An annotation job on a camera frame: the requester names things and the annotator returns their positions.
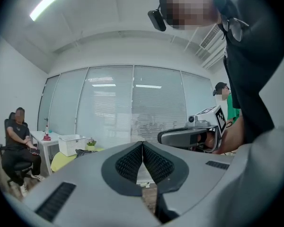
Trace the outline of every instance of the seated man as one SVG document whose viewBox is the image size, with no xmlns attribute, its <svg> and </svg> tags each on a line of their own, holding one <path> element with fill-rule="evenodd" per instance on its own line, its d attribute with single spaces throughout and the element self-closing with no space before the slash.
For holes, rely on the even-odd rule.
<svg viewBox="0 0 284 227">
<path fill-rule="evenodd" d="M 14 165 L 17 162 L 32 162 L 33 170 L 31 173 L 32 178 L 39 181 L 44 180 L 40 175 L 41 158 L 36 153 L 30 153 L 29 149 L 34 148 L 30 141 L 29 129 L 24 122 L 24 109 L 18 108 L 15 113 L 15 120 L 10 119 L 7 123 L 7 143 L 3 156 L 2 168 L 11 180 L 20 186 L 21 194 L 23 197 L 27 195 L 27 185 L 24 180 L 19 177 L 14 171 Z"/>
</svg>

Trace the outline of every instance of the white wall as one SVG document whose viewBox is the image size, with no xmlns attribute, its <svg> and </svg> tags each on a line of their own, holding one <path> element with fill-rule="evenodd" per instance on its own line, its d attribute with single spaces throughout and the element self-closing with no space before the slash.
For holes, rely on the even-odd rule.
<svg viewBox="0 0 284 227">
<path fill-rule="evenodd" d="M 216 86 L 218 82 L 224 82 L 227 83 L 227 85 L 230 88 L 229 79 L 223 64 L 223 59 L 219 60 L 216 64 L 214 64 L 210 69 L 211 81 L 213 88 Z M 224 116 L 227 118 L 227 101 L 219 101 L 216 99 L 217 105 L 221 105 L 221 108 L 223 110 Z"/>
<path fill-rule="evenodd" d="M 37 130 L 41 94 L 48 75 L 0 37 L 0 143 L 5 144 L 4 120 L 18 107 L 25 122 Z"/>
<path fill-rule="evenodd" d="M 49 75 L 99 65 L 148 65 L 211 77 L 189 50 L 184 52 L 175 43 L 149 38 L 103 39 L 66 50 L 58 56 Z"/>
</svg>

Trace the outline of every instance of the office chair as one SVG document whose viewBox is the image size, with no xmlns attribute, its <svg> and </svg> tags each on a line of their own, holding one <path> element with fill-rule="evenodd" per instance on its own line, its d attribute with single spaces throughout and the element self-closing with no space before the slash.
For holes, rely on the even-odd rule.
<svg viewBox="0 0 284 227">
<path fill-rule="evenodd" d="M 4 130 L 5 130 L 5 143 L 7 143 L 7 140 L 8 140 L 8 132 L 7 132 L 7 122 L 8 120 L 15 120 L 15 113 L 11 112 L 10 115 L 9 115 L 9 118 L 4 120 Z M 5 149 L 5 147 L 0 144 L 0 156 L 2 158 L 2 151 Z M 32 168 L 32 163 L 31 162 L 18 162 L 14 165 L 14 170 L 15 172 L 21 177 L 21 178 L 25 178 L 25 177 L 29 177 L 29 178 L 32 178 L 29 174 L 27 174 Z M 12 182 L 11 179 L 9 179 L 7 181 L 8 185 L 10 186 L 10 182 Z"/>
</svg>

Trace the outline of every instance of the air vent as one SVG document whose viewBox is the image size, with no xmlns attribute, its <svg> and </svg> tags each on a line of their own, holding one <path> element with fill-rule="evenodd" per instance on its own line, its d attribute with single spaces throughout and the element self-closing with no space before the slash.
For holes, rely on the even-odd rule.
<svg viewBox="0 0 284 227">
<path fill-rule="evenodd" d="M 215 25 L 211 31 L 207 34 L 207 36 L 204 38 L 204 40 L 200 43 L 200 46 L 205 49 L 207 45 L 213 40 L 213 38 L 217 35 L 217 33 L 220 31 L 218 25 Z"/>
<path fill-rule="evenodd" d="M 62 183 L 37 209 L 36 214 L 52 222 L 57 216 L 63 205 L 66 203 L 76 185 L 71 183 Z"/>
<path fill-rule="evenodd" d="M 228 167 L 229 167 L 228 164 L 216 162 L 216 161 L 208 161 L 208 162 L 206 162 L 206 164 L 209 165 L 209 166 L 213 166 L 213 167 L 216 167 L 216 168 L 223 169 L 223 170 L 227 170 Z"/>
</svg>

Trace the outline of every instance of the man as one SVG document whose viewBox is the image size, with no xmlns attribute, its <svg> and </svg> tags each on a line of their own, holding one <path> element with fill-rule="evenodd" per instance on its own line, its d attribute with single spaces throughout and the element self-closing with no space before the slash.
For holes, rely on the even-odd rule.
<svg viewBox="0 0 284 227">
<path fill-rule="evenodd" d="M 21 177 L 14 171 L 14 165 L 17 162 L 33 163 L 32 178 L 39 181 L 44 180 L 40 175 L 41 158 L 36 153 L 30 153 L 29 149 L 37 149 L 30 141 L 29 129 L 24 122 L 23 108 L 18 108 L 15 113 L 15 120 L 9 120 L 7 123 L 8 139 L 6 143 L 7 149 L 2 156 L 2 168 L 12 181 L 20 186 L 23 197 L 27 195 L 27 185 Z"/>
<path fill-rule="evenodd" d="M 242 116 L 223 135 L 215 153 L 236 150 L 274 127 L 259 92 L 284 56 L 284 31 L 264 0 L 160 0 L 163 19 L 172 27 L 195 29 L 218 24 L 227 42 L 233 107 Z M 199 136 L 213 147 L 213 135 Z"/>
<path fill-rule="evenodd" d="M 231 92 L 226 83 L 219 82 L 215 86 L 213 95 L 221 95 L 221 100 L 227 100 L 227 126 L 233 125 L 240 116 L 240 110 L 233 108 Z"/>
</svg>

